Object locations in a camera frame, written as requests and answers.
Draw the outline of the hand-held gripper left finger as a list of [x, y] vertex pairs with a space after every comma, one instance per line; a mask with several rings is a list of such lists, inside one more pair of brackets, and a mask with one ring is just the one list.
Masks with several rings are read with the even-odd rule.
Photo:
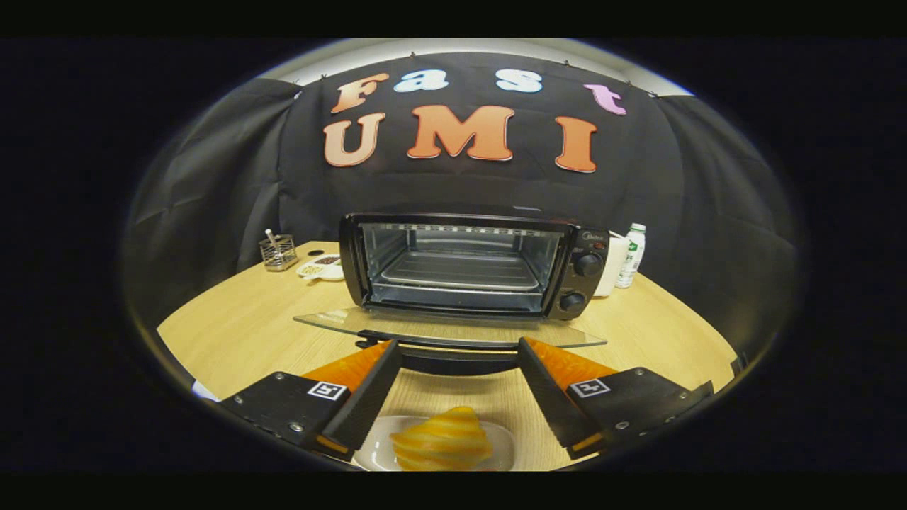
[[307, 375], [266, 375], [218, 404], [295, 448], [350, 461], [365, 442], [401, 365], [398, 342], [385, 341]]

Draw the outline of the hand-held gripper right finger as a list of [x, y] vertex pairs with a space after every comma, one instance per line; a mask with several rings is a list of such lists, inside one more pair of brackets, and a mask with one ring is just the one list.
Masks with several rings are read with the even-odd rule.
[[532, 338], [517, 362], [557, 442], [570, 459], [635, 448], [714, 393], [688, 390], [649, 368], [617, 371]]

